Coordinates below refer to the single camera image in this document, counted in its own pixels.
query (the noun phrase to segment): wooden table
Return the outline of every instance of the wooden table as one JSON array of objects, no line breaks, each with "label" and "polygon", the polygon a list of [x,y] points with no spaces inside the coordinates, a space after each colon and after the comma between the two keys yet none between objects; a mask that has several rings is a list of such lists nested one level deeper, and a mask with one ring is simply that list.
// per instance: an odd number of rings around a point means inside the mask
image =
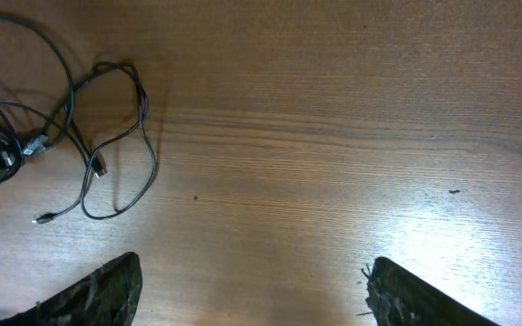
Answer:
[{"label": "wooden table", "polygon": [[[522,325],[522,3],[0,1],[47,26],[74,76],[130,58],[159,175],[126,215],[73,210],[68,143],[0,187],[0,318],[126,251],[135,325],[373,325],[360,269],[385,255],[469,308]],[[61,67],[0,24],[0,101],[50,110]],[[77,100],[91,144],[133,122],[118,74]],[[23,117],[27,129],[42,122]],[[106,149],[91,210],[122,207],[150,161]]]}]

